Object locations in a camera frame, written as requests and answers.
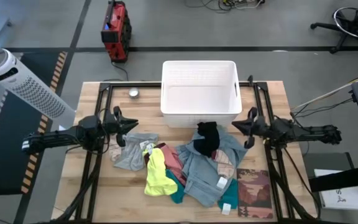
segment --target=red portable generator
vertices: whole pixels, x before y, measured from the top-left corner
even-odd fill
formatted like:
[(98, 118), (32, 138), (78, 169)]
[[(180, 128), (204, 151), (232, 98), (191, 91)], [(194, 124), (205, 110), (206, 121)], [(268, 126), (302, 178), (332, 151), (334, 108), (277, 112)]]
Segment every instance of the red portable generator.
[(131, 32), (132, 27), (125, 3), (109, 1), (101, 36), (111, 62), (126, 62)]

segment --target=white paper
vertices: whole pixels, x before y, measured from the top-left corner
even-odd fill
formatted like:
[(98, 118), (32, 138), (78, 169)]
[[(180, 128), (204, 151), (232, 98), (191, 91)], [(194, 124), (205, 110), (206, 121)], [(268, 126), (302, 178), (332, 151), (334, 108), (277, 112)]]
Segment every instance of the white paper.
[(153, 153), (153, 148), (154, 148), (154, 144), (150, 143), (146, 146), (147, 151), (149, 152), (149, 154), (151, 155)]
[[(335, 174), (341, 170), (315, 169), (314, 174), (319, 177)], [(324, 208), (358, 210), (358, 187), (347, 187), (337, 190), (325, 190), (320, 192), (321, 202)]]
[(139, 145), (140, 145), (140, 149), (144, 149), (144, 146), (149, 143), (149, 141), (144, 141), (144, 142), (141, 142)]
[(224, 203), (223, 208), (222, 208), (222, 214), (223, 215), (229, 215), (230, 214), (230, 209), (231, 209), (231, 204)]
[(217, 187), (219, 187), (220, 189), (223, 189), (227, 184), (227, 179), (224, 177), (221, 177), (218, 181), (218, 183), (216, 184)]

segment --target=black sock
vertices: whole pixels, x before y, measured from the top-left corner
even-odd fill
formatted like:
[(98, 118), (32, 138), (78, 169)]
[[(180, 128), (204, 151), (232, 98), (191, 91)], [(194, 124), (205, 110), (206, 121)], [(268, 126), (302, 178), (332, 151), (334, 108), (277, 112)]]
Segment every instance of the black sock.
[(212, 152), (217, 150), (220, 144), (216, 122), (199, 123), (198, 134), (205, 139), (194, 140), (194, 148), (204, 156), (211, 157)]

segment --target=book cover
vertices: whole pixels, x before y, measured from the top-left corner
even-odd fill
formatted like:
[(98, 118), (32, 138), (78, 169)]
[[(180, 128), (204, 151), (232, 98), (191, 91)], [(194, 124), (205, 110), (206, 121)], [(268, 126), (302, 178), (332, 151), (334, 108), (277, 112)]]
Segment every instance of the book cover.
[(237, 169), (239, 217), (273, 218), (270, 179), (266, 170)]

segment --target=neon yellow cloth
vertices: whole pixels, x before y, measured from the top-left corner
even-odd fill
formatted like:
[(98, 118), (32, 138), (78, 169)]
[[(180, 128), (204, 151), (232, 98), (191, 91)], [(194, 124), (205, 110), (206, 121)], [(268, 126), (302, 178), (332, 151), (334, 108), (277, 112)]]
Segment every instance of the neon yellow cloth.
[(164, 154), (161, 149), (152, 149), (152, 154), (147, 163), (146, 188), (144, 193), (150, 196), (171, 195), (178, 190), (178, 186), (172, 179), (165, 175)]

